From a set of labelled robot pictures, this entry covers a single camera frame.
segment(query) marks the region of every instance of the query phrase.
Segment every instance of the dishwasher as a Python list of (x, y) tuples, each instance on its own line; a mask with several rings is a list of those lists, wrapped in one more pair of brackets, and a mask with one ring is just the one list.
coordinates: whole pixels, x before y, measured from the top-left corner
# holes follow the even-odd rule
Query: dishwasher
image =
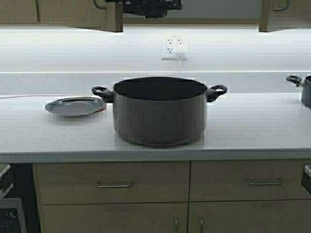
[(31, 164), (0, 164), (0, 233), (40, 233)]

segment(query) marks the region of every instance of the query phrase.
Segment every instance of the electrical outlet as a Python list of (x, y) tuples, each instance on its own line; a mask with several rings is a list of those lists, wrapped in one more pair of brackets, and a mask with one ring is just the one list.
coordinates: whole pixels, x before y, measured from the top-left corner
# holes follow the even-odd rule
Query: electrical outlet
[(188, 34), (170, 32), (163, 34), (162, 59), (188, 59)]

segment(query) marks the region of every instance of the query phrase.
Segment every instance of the drawer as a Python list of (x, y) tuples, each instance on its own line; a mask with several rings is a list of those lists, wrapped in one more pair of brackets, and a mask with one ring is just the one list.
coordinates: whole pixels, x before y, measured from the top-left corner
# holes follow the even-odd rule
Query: drawer
[(304, 165), (311, 161), (194, 162), (190, 200), (310, 199), (302, 186)]
[(37, 164), (41, 204), (187, 202), (190, 165), (177, 163)]
[(197, 202), (189, 233), (310, 232), (311, 200)]
[(43, 206), (44, 233), (186, 233), (187, 203)]

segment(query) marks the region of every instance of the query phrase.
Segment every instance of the metal drawer pull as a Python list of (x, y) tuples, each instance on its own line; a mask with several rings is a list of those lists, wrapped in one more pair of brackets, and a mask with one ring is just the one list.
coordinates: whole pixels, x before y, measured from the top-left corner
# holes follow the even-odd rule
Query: metal drawer pull
[(178, 218), (175, 217), (175, 233), (178, 233)]
[(264, 182), (264, 183), (253, 182), (249, 178), (247, 178), (246, 180), (247, 180), (248, 184), (252, 185), (252, 186), (273, 186), (273, 185), (282, 185), (283, 184), (283, 181), (281, 178), (279, 178), (277, 182)]
[(133, 186), (133, 182), (130, 183), (109, 183), (109, 184), (104, 184), (99, 181), (97, 181), (97, 187), (98, 188), (129, 188)]
[(284, 8), (276, 8), (274, 11), (286, 11), (291, 6), (292, 0), (287, 0)]
[(97, 8), (97, 9), (100, 9), (100, 10), (107, 10), (107, 7), (105, 5), (99, 5), (97, 3), (97, 0), (93, 0), (93, 3), (94, 3), (94, 6)]
[(199, 218), (199, 233), (203, 233), (203, 220)]

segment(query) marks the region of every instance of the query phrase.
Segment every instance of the white wall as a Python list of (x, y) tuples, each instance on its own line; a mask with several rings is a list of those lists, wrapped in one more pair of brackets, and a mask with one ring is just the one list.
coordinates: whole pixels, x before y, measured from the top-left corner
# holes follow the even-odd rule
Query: white wall
[(299, 92), (288, 74), (311, 73), (311, 30), (126, 27), (124, 33), (67, 28), (0, 29), (0, 94), (90, 93), (124, 78), (177, 76), (161, 59), (164, 31), (189, 35), (180, 76), (230, 92)]
[(161, 59), (163, 31), (189, 34), (182, 70), (311, 70), (311, 30), (128, 27), (124, 33), (79, 29), (0, 30), (0, 72), (172, 72)]

